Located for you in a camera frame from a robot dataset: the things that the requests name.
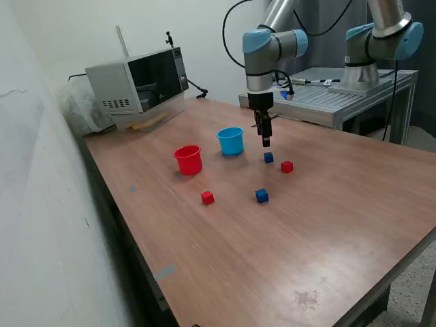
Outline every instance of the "wooden table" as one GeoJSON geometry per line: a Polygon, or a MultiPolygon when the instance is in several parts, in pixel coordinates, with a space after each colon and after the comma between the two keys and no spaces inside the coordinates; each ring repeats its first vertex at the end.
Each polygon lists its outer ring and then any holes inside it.
{"type": "Polygon", "coordinates": [[[87,138],[181,326],[349,326],[433,240],[435,154],[282,118],[264,149],[252,111],[186,104],[150,134],[87,138]],[[233,125],[245,152],[223,157],[215,134],[233,125]],[[202,147],[196,176],[178,172],[184,144],[202,147]]]}

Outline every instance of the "metal rod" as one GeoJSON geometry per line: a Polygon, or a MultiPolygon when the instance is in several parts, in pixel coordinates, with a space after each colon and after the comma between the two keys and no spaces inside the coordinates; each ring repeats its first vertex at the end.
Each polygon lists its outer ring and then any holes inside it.
{"type": "Polygon", "coordinates": [[[116,28],[116,32],[118,33],[118,38],[120,39],[121,46],[123,47],[124,55],[128,57],[129,51],[127,51],[127,47],[124,42],[124,37],[123,37],[123,32],[121,31],[121,27],[120,25],[117,25],[115,28],[116,28]]]}

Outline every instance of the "cable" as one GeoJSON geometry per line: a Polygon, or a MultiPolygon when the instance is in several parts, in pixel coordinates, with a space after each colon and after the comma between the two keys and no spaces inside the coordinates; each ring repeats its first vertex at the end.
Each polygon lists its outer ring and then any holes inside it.
{"type": "Polygon", "coordinates": [[[278,70],[278,69],[273,69],[271,72],[283,74],[286,77],[287,83],[289,85],[289,91],[287,92],[287,94],[290,94],[290,95],[295,94],[294,88],[292,87],[291,78],[289,77],[289,75],[287,73],[285,73],[283,70],[278,70]]]}
{"type": "Polygon", "coordinates": [[[209,93],[208,90],[203,89],[202,87],[199,87],[196,83],[191,82],[188,78],[187,78],[187,81],[188,81],[188,83],[189,83],[190,85],[192,85],[192,86],[195,87],[197,90],[199,90],[200,92],[202,92],[202,94],[197,95],[197,99],[200,99],[201,97],[202,97],[203,99],[206,98],[207,93],[209,93]]]}
{"type": "Polygon", "coordinates": [[[312,36],[321,36],[321,35],[324,35],[324,34],[330,32],[331,29],[336,26],[336,24],[342,19],[343,15],[346,13],[348,7],[352,4],[352,2],[353,2],[353,0],[349,0],[348,4],[346,5],[346,7],[343,10],[342,14],[338,17],[338,19],[336,19],[336,21],[333,23],[333,25],[330,26],[327,30],[325,30],[324,32],[321,32],[321,33],[311,33],[308,30],[306,30],[306,27],[301,22],[301,19],[300,19],[300,17],[298,17],[298,14],[297,14],[297,12],[295,10],[294,10],[294,14],[295,14],[295,17],[297,18],[298,24],[300,24],[300,26],[301,26],[301,28],[302,28],[302,30],[304,32],[306,32],[307,34],[312,35],[312,36]]]}
{"type": "Polygon", "coordinates": [[[284,82],[283,84],[280,84],[280,83],[279,83],[280,78],[279,78],[279,73],[278,73],[278,72],[275,72],[275,73],[274,73],[274,76],[275,76],[275,82],[277,83],[277,86],[278,86],[278,87],[286,87],[286,86],[287,86],[287,85],[286,85],[286,82],[284,82]]]}
{"type": "Polygon", "coordinates": [[[396,78],[398,77],[398,60],[395,61],[395,77],[394,77],[394,91],[392,92],[392,101],[390,102],[388,120],[386,121],[386,127],[384,128],[383,141],[386,139],[386,133],[388,132],[389,122],[392,116],[392,111],[394,109],[395,102],[395,92],[396,92],[396,78]]]}
{"type": "Polygon", "coordinates": [[[385,77],[388,77],[388,76],[392,75],[393,73],[395,73],[395,70],[391,70],[390,72],[388,72],[388,73],[386,73],[386,74],[380,75],[379,78],[385,78],[385,77]]]}
{"type": "Polygon", "coordinates": [[[240,4],[242,4],[242,3],[244,3],[244,2],[248,2],[248,1],[253,1],[253,0],[242,0],[242,1],[239,1],[238,3],[236,3],[236,4],[234,4],[228,11],[227,11],[227,14],[225,14],[225,17],[224,17],[224,21],[223,21],[223,31],[222,31],[222,33],[223,33],[223,44],[224,44],[224,48],[225,48],[225,51],[227,52],[227,54],[228,54],[228,56],[231,58],[231,60],[233,60],[233,62],[235,63],[235,64],[237,64],[239,67],[241,67],[241,68],[245,68],[245,66],[242,64],[242,63],[239,63],[231,54],[230,54],[230,51],[229,51],[229,49],[228,49],[228,47],[227,47],[227,44],[226,44],[226,42],[225,42],[225,23],[227,22],[227,18],[228,18],[228,16],[229,16],[229,14],[230,14],[230,12],[232,12],[232,10],[234,9],[234,8],[236,8],[236,7],[238,7],[240,4]]]}
{"type": "Polygon", "coordinates": [[[71,75],[68,80],[71,80],[73,77],[79,77],[79,76],[86,76],[86,74],[77,74],[77,75],[71,75]]]}

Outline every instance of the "electrical cord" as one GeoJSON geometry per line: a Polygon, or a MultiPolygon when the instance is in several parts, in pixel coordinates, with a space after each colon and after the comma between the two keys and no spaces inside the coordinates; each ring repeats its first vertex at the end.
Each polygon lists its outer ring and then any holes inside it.
{"type": "Polygon", "coordinates": [[[227,55],[229,56],[229,58],[231,58],[231,60],[233,60],[233,62],[235,63],[235,64],[237,64],[239,67],[241,67],[241,68],[245,68],[245,66],[242,64],[242,63],[239,63],[231,54],[230,54],[230,51],[229,51],[229,49],[228,49],[228,47],[227,47],[227,43],[225,42],[225,24],[227,23],[227,18],[228,18],[228,16],[230,15],[230,12],[232,12],[232,10],[234,9],[234,8],[236,8],[236,7],[238,7],[239,5],[241,5],[241,4],[243,4],[244,2],[248,2],[248,1],[253,1],[253,0],[242,0],[242,1],[239,1],[238,3],[235,3],[228,11],[227,11],[227,13],[225,14],[225,17],[224,17],[224,21],[223,21],[223,29],[222,29],[222,33],[223,33],[223,44],[224,44],[224,48],[225,48],[225,51],[227,52],[227,55]]]}
{"type": "Polygon", "coordinates": [[[287,92],[287,94],[289,94],[289,95],[295,94],[294,88],[292,87],[291,78],[287,73],[285,73],[283,70],[278,70],[278,69],[273,69],[271,72],[276,73],[276,74],[280,73],[280,74],[284,75],[287,79],[287,87],[289,87],[289,91],[287,92]]]}
{"type": "Polygon", "coordinates": [[[87,74],[76,74],[76,75],[71,75],[68,80],[71,80],[73,77],[79,77],[79,76],[86,76],[87,74]]]}
{"type": "Polygon", "coordinates": [[[295,17],[297,18],[298,24],[300,24],[300,26],[301,26],[301,28],[302,28],[302,30],[303,30],[304,32],[306,32],[307,34],[312,35],[312,36],[321,36],[321,35],[324,35],[324,34],[330,32],[330,31],[333,29],[333,27],[335,27],[335,26],[337,25],[337,23],[342,19],[343,15],[347,12],[348,7],[352,4],[352,2],[353,2],[353,0],[349,0],[349,1],[348,1],[348,4],[345,6],[345,9],[342,11],[342,14],[338,17],[338,19],[335,20],[335,22],[333,23],[333,25],[330,26],[327,30],[325,30],[324,32],[321,32],[321,33],[312,33],[312,32],[309,32],[309,31],[306,29],[306,27],[303,25],[303,23],[301,22],[301,19],[300,19],[300,17],[298,16],[298,14],[297,14],[297,12],[296,12],[295,10],[294,10],[294,15],[295,15],[295,17]]]}
{"type": "Polygon", "coordinates": [[[392,92],[392,101],[390,102],[388,119],[386,121],[386,126],[384,127],[383,141],[386,139],[386,133],[388,132],[388,126],[390,119],[392,117],[392,111],[394,110],[395,93],[396,93],[396,79],[398,78],[398,60],[395,61],[395,77],[394,77],[394,90],[392,92]]]}

